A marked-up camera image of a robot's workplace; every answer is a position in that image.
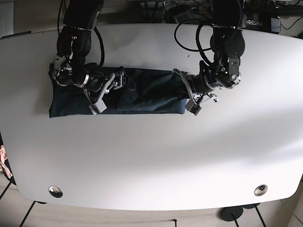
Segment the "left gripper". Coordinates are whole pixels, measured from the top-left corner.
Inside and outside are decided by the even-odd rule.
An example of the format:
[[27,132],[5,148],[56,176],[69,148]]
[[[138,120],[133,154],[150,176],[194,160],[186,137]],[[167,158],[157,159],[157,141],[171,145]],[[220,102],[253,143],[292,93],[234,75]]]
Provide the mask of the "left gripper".
[[206,85],[200,74],[194,75],[178,69],[173,69],[172,72],[179,75],[185,85],[188,96],[186,106],[202,106],[207,102],[218,102],[218,96]]

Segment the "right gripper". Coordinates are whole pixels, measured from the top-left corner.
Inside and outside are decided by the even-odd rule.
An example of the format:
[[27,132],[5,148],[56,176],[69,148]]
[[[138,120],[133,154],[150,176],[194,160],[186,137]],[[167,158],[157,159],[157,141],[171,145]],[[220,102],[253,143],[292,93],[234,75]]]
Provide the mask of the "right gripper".
[[124,72],[111,73],[105,77],[101,75],[87,75],[88,81],[83,87],[84,94],[90,102],[90,106],[96,106],[97,101],[111,90],[118,90],[124,86]]

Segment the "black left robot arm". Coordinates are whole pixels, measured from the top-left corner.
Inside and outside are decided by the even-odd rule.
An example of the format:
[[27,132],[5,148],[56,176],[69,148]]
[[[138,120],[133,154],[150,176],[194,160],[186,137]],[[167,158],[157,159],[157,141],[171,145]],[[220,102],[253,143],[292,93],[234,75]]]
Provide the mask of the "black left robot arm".
[[[195,35],[197,48],[201,55],[199,74],[174,70],[184,83],[189,101],[185,108],[196,114],[202,103],[218,98],[213,91],[222,88],[232,89],[241,80],[241,56],[245,51],[245,41],[241,25],[244,20],[242,0],[214,0],[212,19],[201,21]],[[200,32],[208,25],[213,29],[210,47],[202,48]]]

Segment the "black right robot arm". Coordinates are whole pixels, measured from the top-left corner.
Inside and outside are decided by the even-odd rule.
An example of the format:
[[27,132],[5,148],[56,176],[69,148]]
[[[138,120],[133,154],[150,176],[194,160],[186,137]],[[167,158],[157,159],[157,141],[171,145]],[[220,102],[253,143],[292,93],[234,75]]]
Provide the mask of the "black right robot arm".
[[[71,0],[64,15],[64,27],[58,31],[57,54],[53,61],[53,79],[62,87],[81,88],[90,102],[93,113],[105,107],[102,101],[110,90],[121,89],[125,85],[122,68],[104,76],[98,69],[105,61],[105,49],[96,23],[104,6],[102,0]],[[86,56],[91,50],[91,32],[99,40],[101,58],[99,63],[86,64]]]

